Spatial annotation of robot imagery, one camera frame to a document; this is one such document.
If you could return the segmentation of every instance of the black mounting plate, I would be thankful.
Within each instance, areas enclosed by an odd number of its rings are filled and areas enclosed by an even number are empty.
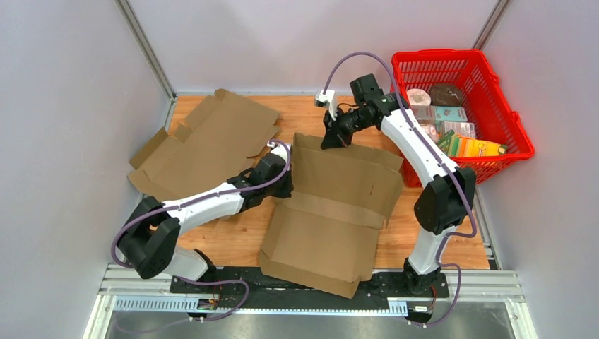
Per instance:
[[[387,297],[421,297],[432,298],[432,290],[422,295],[409,295],[403,289],[403,272],[377,272],[368,281],[362,281],[352,299],[332,295],[294,284],[277,278],[263,275],[258,267],[225,266],[217,269],[218,280],[242,279],[249,285],[249,296],[244,308],[250,309],[342,309],[342,310],[377,310],[389,309]],[[449,297],[447,280],[443,273],[435,279],[433,286],[438,298]],[[190,285],[179,279],[171,280],[172,293],[213,293],[218,296],[221,291],[217,286]],[[222,299],[219,307],[233,307],[244,294],[241,284],[222,286]]]

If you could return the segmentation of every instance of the flattened cardboard box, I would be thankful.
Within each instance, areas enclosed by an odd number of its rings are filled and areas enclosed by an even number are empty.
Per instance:
[[[291,198],[277,206],[259,263],[262,273],[351,298],[369,280],[379,230],[403,189],[402,158],[359,145],[321,150],[296,133]]]
[[[223,183],[252,164],[279,128],[279,112],[226,90],[206,97],[172,136],[160,129],[129,161],[131,183],[159,201]]]

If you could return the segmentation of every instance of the red basket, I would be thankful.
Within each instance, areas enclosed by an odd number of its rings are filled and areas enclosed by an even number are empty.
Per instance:
[[[393,55],[391,63],[404,97],[408,97],[406,90],[410,88],[428,91],[435,83],[453,83],[464,94],[462,107],[468,121],[475,124],[476,137],[507,145],[507,154],[501,156],[452,158],[461,167],[472,167],[477,184],[535,154],[520,116],[509,107],[499,88],[499,78],[481,51],[428,49],[399,52]],[[421,186],[408,162],[403,162],[401,172],[408,187]]]

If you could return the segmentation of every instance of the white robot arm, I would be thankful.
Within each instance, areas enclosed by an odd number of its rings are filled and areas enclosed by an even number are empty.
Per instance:
[[[325,107],[324,126],[326,133],[322,149],[348,147],[354,132],[375,126],[388,136],[412,165],[424,191],[414,207],[418,222],[422,226],[416,246],[404,263],[406,289],[418,295],[429,289],[440,271],[437,258],[444,245],[446,234],[456,230],[468,214],[458,190],[450,180],[447,169],[457,178],[470,206],[474,198],[476,176],[471,168],[460,168],[449,159],[433,141],[426,136],[416,121],[411,109],[406,115],[400,110],[394,94],[385,95],[369,74],[350,83],[355,108],[344,112],[336,105],[333,90],[320,91],[314,104]],[[401,98],[404,107],[409,104]],[[420,132],[423,139],[414,133]],[[447,166],[441,167],[439,159]]]
[[[291,171],[288,165],[285,169],[287,151],[281,145],[269,146],[273,149],[260,159],[255,168],[246,169],[210,191],[162,203],[149,196],[138,204],[126,225],[163,206],[181,206],[136,222],[119,237],[117,248],[140,277],[149,279],[158,273],[168,273],[197,281],[208,270],[208,259],[199,250],[190,251],[177,246],[177,238],[198,225],[255,207],[267,196],[291,196]],[[286,172],[274,184],[250,189],[276,178],[283,170]]]

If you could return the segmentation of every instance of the wooden surface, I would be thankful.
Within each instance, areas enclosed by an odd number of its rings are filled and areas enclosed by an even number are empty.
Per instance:
[[[174,131],[203,98],[201,96],[179,97],[169,130]],[[324,134],[322,125],[324,111],[313,105],[314,97],[269,95],[251,98],[281,112],[277,121],[281,132],[277,138],[283,141],[291,143],[294,132],[315,136]],[[350,97],[340,97],[339,102],[352,102],[352,100]],[[374,127],[356,133],[353,143],[398,153],[397,147]],[[389,226],[379,235],[376,268],[402,268],[405,258],[410,255],[420,228],[413,212],[414,203],[420,192],[421,189],[406,188],[399,198]],[[178,244],[188,249],[201,249],[217,266],[257,266],[258,252],[274,207],[274,203],[267,198],[260,206],[233,215],[229,220],[214,220],[187,232],[179,238]],[[470,228],[470,222],[466,220],[458,231],[469,232]],[[462,268],[489,268],[480,235],[473,239],[452,237],[447,245],[443,262],[459,263]]]

